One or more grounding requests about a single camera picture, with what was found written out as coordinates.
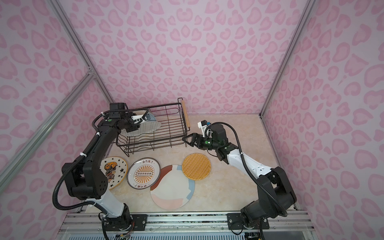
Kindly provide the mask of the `black wire dish rack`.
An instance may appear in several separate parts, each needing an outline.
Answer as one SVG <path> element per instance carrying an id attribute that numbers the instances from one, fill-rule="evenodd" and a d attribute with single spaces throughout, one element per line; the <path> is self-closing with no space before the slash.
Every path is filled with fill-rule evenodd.
<path id="1" fill-rule="evenodd" d="M 189 117 L 183 98 L 176 103 L 148 107 L 146 121 L 133 132 L 122 131 L 116 146 L 127 156 L 136 152 L 182 145 L 182 138 L 190 131 Z"/>

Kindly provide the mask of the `white grid pattern plate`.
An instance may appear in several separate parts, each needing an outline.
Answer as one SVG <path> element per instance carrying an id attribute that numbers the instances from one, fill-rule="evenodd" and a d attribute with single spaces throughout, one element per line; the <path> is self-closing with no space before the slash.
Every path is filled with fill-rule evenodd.
<path id="1" fill-rule="evenodd" d="M 162 124 L 158 121 L 156 122 L 142 122 L 136 130 L 128 132 L 127 130 L 122 130 L 121 135 L 125 137 L 138 137 L 143 134 L 151 134 L 158 130 Z"/>

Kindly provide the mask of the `large pastel colour-block plate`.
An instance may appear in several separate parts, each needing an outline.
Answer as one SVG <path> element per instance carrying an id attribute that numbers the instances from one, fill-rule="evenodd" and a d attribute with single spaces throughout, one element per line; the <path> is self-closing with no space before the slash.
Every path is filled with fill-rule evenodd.
<path id="1" fill-rule="evenodd" d="M 176 210 L 189 202 L 195 192 L 195 181 L 187 178 L 181 165 L 169 165 L 161 169 L 150 193 L 154 203 L 165 210 Z"/>

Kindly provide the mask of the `tan woven bamboo tray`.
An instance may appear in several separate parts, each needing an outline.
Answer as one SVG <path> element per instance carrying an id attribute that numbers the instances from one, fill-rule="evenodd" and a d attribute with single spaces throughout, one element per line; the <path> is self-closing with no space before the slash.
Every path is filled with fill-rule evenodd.
<path id="1" fill-rule="evenodd" d="M 190 154 L 182 163 L 182 171 L 184 175 L 194 181 L 205 179 L 211 172 L 211 162 L 203 154 Z"/>

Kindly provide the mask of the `orange sunburst green-rim plate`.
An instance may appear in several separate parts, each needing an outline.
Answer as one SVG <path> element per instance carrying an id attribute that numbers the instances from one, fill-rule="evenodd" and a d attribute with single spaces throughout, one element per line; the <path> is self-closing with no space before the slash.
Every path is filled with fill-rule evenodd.
<path id="1" fill-rule="evenodd" d="M 154 185 L 161 175 L 161 167 L 153 158 L 143 158 L 134 162 L 127 173 L 127 182 L 130 187 L 142 190 Z"/>

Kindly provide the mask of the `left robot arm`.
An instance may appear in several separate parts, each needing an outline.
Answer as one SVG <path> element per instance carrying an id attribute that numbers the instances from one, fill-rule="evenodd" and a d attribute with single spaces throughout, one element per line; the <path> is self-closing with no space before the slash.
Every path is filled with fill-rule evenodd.
<path id="1" fill-rule="evenodd" d="M 137 130 L 142 120 L 132 119 L 134 111 L 125 103 L 112 103 L 110 109 L 97 116 L 92 126 L 96 133 L 87 147 L 72 163 L 62 167 L 63 175 L 56 184 L 52 202 L 56 209 L 68 211 L 82 206 L 91 205 L 101 211 L 102 229 L 115 231 L 132 230 L 133 220 L 129 207 L 117 200 L 108 189 L 108 179 L 100 169 L 102 160 L 111 143 L 122 130 Z M 58 194 L 62 184 L 66 185 L 71 197 L 81 203 L 63 206 L 59 203 Z"/>

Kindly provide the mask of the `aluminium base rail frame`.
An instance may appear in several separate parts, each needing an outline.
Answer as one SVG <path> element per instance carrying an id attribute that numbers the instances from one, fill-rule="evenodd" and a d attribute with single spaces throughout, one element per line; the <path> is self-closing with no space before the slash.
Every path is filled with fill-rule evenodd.
<path id="1" fill-rule="evenodd" d="M 305 211 L 263 219 L 246 228 L 239 212 L 134 213 L 133 230 L 107 231 L 110 240 L 316 240 Z"/>

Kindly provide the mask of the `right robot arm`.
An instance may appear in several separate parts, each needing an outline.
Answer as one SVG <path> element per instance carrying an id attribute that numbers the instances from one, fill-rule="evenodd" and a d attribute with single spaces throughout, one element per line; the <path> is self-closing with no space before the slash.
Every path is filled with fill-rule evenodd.
<path id="1" fill-rule="evenodd" d="M 258 199 L 240 210 L 241 224 L 247 228 L 261 226 L 264 220 L 287 217 L 297 202 L 296 194 L 281 167 L 268 167 L 243 151 L 235 128 L 224 122 L 199 123 L 202 131 L 183 137 L 183 142 L 203 151 L 215 151 L 217 158 L 248 175 L 257 185 Z"/>

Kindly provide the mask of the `star pattern character plate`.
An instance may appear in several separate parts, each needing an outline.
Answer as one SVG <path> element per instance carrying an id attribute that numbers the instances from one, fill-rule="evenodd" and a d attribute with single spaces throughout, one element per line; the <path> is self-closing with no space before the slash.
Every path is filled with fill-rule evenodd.
<path id="1" fill-rule="evenodd" d="M 108 157 L 101 161 L 100 170 L 108 180 L 108 189 L 118 186 L 127 176 L 128 163 L 121 157 Z"/>

